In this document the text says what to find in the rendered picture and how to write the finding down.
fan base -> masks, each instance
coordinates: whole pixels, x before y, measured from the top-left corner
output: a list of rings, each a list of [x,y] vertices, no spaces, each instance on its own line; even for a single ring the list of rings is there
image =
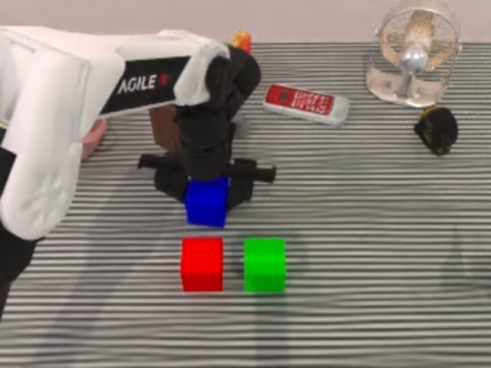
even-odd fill
[[[367,72],[367,88],[380,100],[409,107],[429,107],[439,102],[447,84],[442,81],[426,81],[414,79],[410,86],[408,96],[399,96],[403,78],[401,75],[385,73],[375,67]]]

red cube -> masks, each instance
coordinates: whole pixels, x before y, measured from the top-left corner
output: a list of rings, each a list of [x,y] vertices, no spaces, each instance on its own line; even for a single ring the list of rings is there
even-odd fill
[[[184,291],[223,291],[223,239],[183,239],[181,284]]]

green cube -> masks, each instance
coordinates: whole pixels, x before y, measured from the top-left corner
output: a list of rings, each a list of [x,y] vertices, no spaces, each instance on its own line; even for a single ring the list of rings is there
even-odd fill
[[[244,290],[282,293],[285,290],[285,240],[247,238],[244,240]]]

brown block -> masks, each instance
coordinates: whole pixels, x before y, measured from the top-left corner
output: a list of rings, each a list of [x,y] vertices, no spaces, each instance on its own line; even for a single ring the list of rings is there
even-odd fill
[[[176,110],[173,105],[156,107],[149,110],[155,143],[169,152],[179,149],[177,127],[174,124]]]

fan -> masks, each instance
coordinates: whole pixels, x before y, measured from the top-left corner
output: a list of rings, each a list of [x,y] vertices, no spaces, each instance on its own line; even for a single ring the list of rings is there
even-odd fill
[[[442,99],[461,50],[459,22],[436,0],[401,2],[384,17],[377,30],[376,45],[367,72],[371,93],[396,104],[432,106]],[[400,73],[377,67],[375,56],[380,54],[379,48],[385,64],[392,64]],[[417,77],[448,61],[450,67],[439,80]]]

